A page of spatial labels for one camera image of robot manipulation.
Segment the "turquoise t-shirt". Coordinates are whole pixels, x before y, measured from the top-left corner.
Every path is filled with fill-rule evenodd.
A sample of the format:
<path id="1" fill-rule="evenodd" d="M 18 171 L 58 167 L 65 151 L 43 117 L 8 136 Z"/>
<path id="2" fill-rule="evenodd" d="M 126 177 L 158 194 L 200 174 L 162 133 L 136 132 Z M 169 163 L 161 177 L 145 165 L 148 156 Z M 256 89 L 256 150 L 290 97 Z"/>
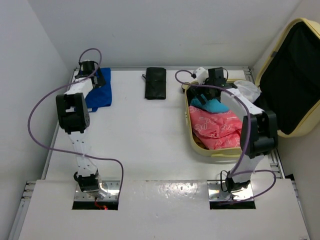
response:
<path id="1" fill-rule="evenodd" d="M 212 114 L 226 113 L 229 111 L 229 108 L 227 106 L 225 106 L 215 98 L 207 100 L 205 104 L 201 104 L 201 102 L 197 98 L 193 98 L 190 102 L 190 105 Z"/>

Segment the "blue towel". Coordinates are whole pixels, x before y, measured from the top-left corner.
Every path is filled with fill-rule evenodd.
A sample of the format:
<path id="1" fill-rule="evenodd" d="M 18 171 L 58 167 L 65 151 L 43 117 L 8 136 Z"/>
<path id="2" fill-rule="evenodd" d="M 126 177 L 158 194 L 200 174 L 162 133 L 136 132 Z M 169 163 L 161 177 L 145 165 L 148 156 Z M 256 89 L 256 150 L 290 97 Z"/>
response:
<path id="1" fill-rule="evenodd" d="M 111 69 L 101 68 L 105 85 L 91 90 L 85 97 L 87 108 L 90 112 L 96 112 L 99 108 L 109 107 L 112 104 Z"/>

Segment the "pink patterned garment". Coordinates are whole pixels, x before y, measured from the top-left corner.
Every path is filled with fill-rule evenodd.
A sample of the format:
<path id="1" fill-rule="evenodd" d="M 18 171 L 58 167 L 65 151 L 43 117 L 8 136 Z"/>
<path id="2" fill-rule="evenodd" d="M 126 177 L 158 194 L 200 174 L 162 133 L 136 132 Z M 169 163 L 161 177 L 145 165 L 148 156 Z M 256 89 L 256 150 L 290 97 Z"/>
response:
<path id="1" fill-rule="evenodd" d="M 188 110 L 192 131 L 208 149 L 240 147 L 242 121 L 232 111 L 210 113 L 194 106 Z"/>

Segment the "brown garment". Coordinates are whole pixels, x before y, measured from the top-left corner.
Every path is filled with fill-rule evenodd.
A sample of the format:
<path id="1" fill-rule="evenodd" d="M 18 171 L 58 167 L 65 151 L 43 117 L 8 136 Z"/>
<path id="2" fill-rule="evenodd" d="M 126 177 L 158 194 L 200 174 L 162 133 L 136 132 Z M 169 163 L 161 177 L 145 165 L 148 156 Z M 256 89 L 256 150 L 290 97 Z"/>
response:
<path id="1" fill-rule="evenodd" d="M 202 149 L 208 150 L 208 148 L 203 144 L 203 142 L 197 137 L 197 135 L 193 132 L 192 137 L 194 142 Z"/>

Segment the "white plastic bag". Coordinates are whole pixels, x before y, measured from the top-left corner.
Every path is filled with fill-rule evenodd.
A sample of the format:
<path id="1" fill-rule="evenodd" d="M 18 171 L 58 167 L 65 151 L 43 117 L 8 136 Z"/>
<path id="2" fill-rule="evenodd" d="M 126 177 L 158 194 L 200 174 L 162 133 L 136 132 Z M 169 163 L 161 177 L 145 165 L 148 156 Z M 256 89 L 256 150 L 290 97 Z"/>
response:
<path id="1" fill-rule="evenodd" d="M 255 84 L 247 80 L 236 80 L 234 85 L 237 86 L 239 92 L 251 103 L 254 103 L 262 93 Z"/>

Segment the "black pouch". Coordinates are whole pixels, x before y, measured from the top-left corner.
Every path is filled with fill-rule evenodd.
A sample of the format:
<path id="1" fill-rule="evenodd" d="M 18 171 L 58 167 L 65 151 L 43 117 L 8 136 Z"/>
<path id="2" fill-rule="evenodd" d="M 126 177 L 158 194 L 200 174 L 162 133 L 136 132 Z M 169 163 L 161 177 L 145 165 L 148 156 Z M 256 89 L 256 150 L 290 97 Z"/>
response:
<path id="1" fill-rule="evenodd" d="M 147 100 L 165 100 L 167 70 L 163 67 L 148 67 L 142 75 L 145 80 L 144 97 Z"/>

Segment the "pale yellow suitcase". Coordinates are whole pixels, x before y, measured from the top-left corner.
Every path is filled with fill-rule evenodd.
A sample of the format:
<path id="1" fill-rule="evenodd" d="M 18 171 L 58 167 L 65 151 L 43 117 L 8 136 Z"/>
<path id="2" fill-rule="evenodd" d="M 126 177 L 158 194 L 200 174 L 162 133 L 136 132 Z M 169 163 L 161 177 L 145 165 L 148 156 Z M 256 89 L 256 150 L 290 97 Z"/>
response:
<path id="1" fill-rule="evenodd" d="M 189 107 L 194 96 L 185 90 L 186 124 L 193 149 L 207 157 L 240 157 L 241 147 L 203 149 L 193 139 Z M 261 68 L 255 84 L 261 94 L 253 103 L 276 115 L 279 137 L 308 134 L 320 121 L 320 25 L 306 18 L 293 20 Z"/>

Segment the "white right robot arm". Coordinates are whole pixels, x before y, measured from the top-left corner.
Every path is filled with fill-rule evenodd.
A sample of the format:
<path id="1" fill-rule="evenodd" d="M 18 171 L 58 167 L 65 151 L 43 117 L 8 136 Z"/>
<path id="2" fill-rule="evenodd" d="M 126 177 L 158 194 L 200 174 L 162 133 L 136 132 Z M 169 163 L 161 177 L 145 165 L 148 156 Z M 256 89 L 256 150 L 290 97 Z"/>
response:
<path id="1" fill-rule="evenodd" d="M 197 84 L 188 83 L 186 94 L 192 93 L 201 105 L 217 100 L 227 106 L 228 113 L 235 114 L 241 121 L 238 141 L 241 155 L 236 165 L 227 172 L 222 191 L 232 193 L 247 188 L 259 162 L 278 146 L 276 114 L 255 106 L 238 81 L 228 83 L 222 67 L 208 70 L 200 67 L 190 75 Z"/>

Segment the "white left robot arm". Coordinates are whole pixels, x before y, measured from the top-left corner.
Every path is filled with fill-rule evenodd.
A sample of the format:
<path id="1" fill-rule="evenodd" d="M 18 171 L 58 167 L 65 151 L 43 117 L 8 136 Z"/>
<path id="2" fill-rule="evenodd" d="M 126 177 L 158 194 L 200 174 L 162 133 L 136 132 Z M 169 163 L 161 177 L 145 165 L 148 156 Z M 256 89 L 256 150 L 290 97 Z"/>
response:
<path id="1" fill-rule="evenodd" d="M 95 199 L 103 199 L 108 190 L 103 187 L 98 167 L 86 156 L 89 151 L 86 130 L 90 126 L 90 115 L 85 98 L 93 89 L 104 86 L 106 81 L 97 62 L 85 60 L 79 66 L 74 84 L 55 98 L 58 122 L 71 140 L 73 150 L 79 153 L 76 156 L 78 168 L 73 177 L 80 190 Z"/>

